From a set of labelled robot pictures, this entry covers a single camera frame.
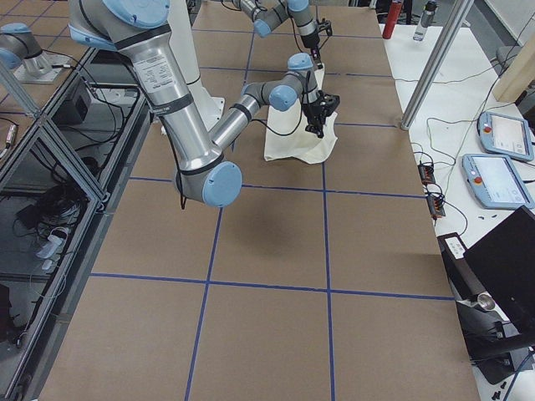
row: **white fabric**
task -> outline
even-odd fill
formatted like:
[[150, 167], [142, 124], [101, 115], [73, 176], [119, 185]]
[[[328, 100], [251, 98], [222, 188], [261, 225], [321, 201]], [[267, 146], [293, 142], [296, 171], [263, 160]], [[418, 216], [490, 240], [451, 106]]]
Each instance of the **white fabric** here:
[[[316, 70], [316, 81], [321, 89], [324, 81], [325, 67]], [[286, 134], [295, 128], [301, 114], [301, 104], [299, 101], [285, 112], [269, 107], [267, 125], [278, 133]], [[295, 132], [289, 136], [279, 136], [266, 129], [266, 144], [264, 148], [264, 159], [267, 161], [276, 159], [286, 159], [295, 157], [306, 163], [322, 163], [330, 156], [334, 144], [338, 139], [334, 134], [334, 121], [336, 113], [327, 118], [324, 127], [324, 137], [319, 139], [316, 134], [305, 131], [307, 118], [301, 117], [301, 124]]]

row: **white label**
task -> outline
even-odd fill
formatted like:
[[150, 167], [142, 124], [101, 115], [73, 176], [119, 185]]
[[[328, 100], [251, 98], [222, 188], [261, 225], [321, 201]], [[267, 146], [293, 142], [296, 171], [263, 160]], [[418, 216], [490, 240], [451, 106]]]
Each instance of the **white label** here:
[[167, 58], [159, 54], [147, 60], [134, 63], [134, 68], [140, 78], [143, 88], [153, 94], [176, 84], [176, 78]]
[[462, 259], [465, 254], [465, 247], [459, 241], [459, 238], [453, 236], [452, 238], [446, 238], [446, 245], [450, 248], [451, 253], [456, 259]]

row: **computer monitor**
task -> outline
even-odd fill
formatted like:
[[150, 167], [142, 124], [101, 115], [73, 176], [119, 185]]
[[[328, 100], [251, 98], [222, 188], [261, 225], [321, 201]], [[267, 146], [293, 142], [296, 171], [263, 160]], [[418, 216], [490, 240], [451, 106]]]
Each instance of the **computer monitor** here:
[[517, 330], [535, 330], [535, 215], [525, 206], [516, 209], [465, 259]]

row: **water bottle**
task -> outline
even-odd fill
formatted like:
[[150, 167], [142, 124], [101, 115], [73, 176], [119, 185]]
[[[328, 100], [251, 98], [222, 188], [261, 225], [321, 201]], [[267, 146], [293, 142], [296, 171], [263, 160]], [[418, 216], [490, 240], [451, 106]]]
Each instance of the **water bottle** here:
[[427, 28], [433, 23], [433, 17], [436, 12], [436, 1], [429, 0], [424, 7], [424, 12], [421, 14], [420, 21], [416, 27], [415, 34], [412, 37], [416, 42], [424, 40], [425, 32]]

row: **silver robot arm segment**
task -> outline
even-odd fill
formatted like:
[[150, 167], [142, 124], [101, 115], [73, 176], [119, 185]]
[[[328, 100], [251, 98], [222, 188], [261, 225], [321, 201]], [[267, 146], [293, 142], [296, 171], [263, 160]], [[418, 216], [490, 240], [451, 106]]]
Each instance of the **silver robot arm segment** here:
[[325, 31], [333, 35], [331, 22], [314, 19], [308, 0], [278, 0], [277, 6], [268, 10], [259, 0], [232, 0], [234, 6], [242, 10], [253, 22], [255, 33], [265, 38], [288, 18], [293, 18], [298, 27], [303, 46], [310, 50], [314, 61], [321, 67], [319, 53], [319, 33]]
[[297, 54], [288, 61], [288, 73], [280, 81], [247, 86], [240, 101], [208, 133], [171, 52], [171, 28], [166, 22], [169, 0], [152, 0], [150, 7], [144, 4], [131, 0], [70, 0], [71, 37], [92, 47], [117, 51], [131, 60], [153, 113], [160, 117], [180, 156], [178, 190], [186, 198], [209, 206], [227, 206], [239, 195], [242, 173], [224, 160], [223, 150], [263, 105], [285, 111], [301, 96], [307, 102], [307, 111], [303, 111], [308, 121], [321, 121], [310, 114], [321, 109], [313, 109], [311, 104], [322, 99], [312, 60], [305, 53]]
[[34, 77], [52, 69], [32, 31], [24, 23], [9, 23], [0, 28], [0, 62], [9, 69], [23, 64], [28, 74]]

